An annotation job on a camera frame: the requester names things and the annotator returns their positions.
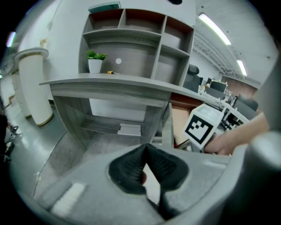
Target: fluorescent light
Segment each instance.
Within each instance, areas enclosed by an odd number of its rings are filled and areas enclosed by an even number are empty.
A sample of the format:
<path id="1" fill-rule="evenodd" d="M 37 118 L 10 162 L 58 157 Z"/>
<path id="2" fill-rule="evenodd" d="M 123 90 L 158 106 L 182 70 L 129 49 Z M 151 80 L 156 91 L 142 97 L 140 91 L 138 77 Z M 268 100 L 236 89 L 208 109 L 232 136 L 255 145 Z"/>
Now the fluorescent light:
<path id="1" fill-rule="evenodd" d="M 205 13 L 200 14 L 199 19 L 207 24 L 221 38 L 221 40 L 223 40 L 226 45 L 231 45 L 231 42 L 221 31 L 221 29 Z"/>
<path id="2" fill-rule="evenodd" d="M 9 35 L 9 38 L 8 38 L 8 41 L 6 43 L 6 46 L 7 47 L 11 47 L 12 46 L 12 43 L 13 43 L 13 40 L 14 40 L 14 37 L 16 35 L 16 32 L 11 32 L 10 35 Z"/>
<path id="3" fill-rule="evenodd" d="M 242 71 L 242 74 L 243 74 L 244 76 L 246 76 L 247 73 L 246 73 L 245 67 L 244 67 L 244 65 L 243 65 L 243 62 L 242 62 L 241 60 L 237 60 L 237 62 L 238 62 L 238 65 L 240 66 L 240 70 Z"/>

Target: white wall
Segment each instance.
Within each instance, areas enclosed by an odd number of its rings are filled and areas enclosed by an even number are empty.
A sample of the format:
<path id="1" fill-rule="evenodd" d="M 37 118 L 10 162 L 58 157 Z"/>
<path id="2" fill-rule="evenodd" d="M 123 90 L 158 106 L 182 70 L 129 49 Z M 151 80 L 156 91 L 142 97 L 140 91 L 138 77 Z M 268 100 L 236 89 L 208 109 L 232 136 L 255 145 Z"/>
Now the white wall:
<path id="1" fill-rule="evenodd" d="M 9 104 L 9 97 L 14 95 L 14 88 L 11 75 L 4 76 L 0 79 L 1 85 L 1 96 L 4 101 L 4 105 L 7 106 Z"/>
<path id="2" fill-rule="evenodd" d="M 192 51 L 190 64 L 193 64 L 199 68 L 199 77 L 203 77 L 204 80 L 208 78 L 213 78 L 216 80 L 221 80 L 222 75 L 219 73 L 216 67 L 214 67 L 207 59 L 203 56 L 198 55 L 195 51 Z"/>
<path id="3" fill-rule="evenodd" d="M 68 77 L 78 72 L 78 52 L 83 28 L 88 17 L 88 7 L 112 0 L 62 0 L 53 19 L 53 25 L 49 32 L 45 27 L 52 17 L 55 6 L 59 0 L 51 4 L 44 13 L 37 19 L 32 28 L 24 37 L 20 50 L 38 46 L 39 39 L 48 38 L 47 49 L 49 58 L 44 62 L 45 79 L 57 77 Z M 166 0 L 120 0 L 123 8 L 139 8 L 157 11 L 175 17 L 190 26 L 195 25 L 195 0 L 184 0 L 181 5 L 173 5 Z M 91 100 L 91 107 L 94 115 L 101 115 L 102 112 L 113 117 L 123 117 L 124 113 L 116 116 L 115 106 L 109 106 L 108 102 L 97 102 Z"/>

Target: white column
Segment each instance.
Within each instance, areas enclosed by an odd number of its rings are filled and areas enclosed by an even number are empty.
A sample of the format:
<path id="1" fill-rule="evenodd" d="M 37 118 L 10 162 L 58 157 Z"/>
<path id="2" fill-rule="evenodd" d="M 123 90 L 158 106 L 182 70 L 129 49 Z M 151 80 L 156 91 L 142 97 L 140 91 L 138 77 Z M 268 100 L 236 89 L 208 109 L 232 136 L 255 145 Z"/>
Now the white column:
<path id="1" fill-rule="evenodd" d="M 19 77 L 18 71 L 12 74 L 12 81 L 13 81 L 13 87 L 14 87 L 14 94 L 17 98 L 17 102 L 19 107 L 21 108 L 21 111 L 23 112 L 23 115 L 28 118 L 31 116 L 30 110 L 27 106 L 23 91 L 22 91 L 22 84 Z"/>
<path id="2" fill-rule="evenodd" d="M 44 125 L 53 117 L 53 110 L 44 87 L 39 86 L 43 80 L 43 56 L 40 53 L 31 53 L 20 57 L 19 73 L 31 115 L 38 126 Z"/>

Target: human arm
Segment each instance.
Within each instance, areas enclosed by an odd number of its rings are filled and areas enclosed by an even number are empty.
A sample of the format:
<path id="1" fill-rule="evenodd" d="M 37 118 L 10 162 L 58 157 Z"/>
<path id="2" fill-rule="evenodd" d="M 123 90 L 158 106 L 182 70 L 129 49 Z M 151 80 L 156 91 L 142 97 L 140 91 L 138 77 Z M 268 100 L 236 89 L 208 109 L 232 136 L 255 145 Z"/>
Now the human arm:
<path id="1" fill-rule="evenodd" d="M 269 126 L 263 113 L 254 119 L 233 130 L 215 137 L 205 147 L 205 152 L 214 152 L 219 155 L 232 154 L 238 145 L 249 143 L 254 137 L 267 132 Z"/>

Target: ceiling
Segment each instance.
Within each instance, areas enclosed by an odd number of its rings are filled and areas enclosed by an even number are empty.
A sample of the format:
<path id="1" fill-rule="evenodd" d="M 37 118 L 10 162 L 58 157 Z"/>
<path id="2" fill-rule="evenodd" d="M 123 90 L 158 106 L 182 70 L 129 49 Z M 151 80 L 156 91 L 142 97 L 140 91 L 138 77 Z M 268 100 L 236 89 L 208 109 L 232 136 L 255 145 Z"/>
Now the ceiling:
<path id="1" fill-rule="evenodd" d="M 199 18 L 205 13 L 231 42 L 224 42 Z M 224 76 L 259 88 L 273 68 L 278 51 L 256 9 L 247 0 L 196 0 L 194 50 Z M 247 76 L 237 60 L 242 60 Z"/>

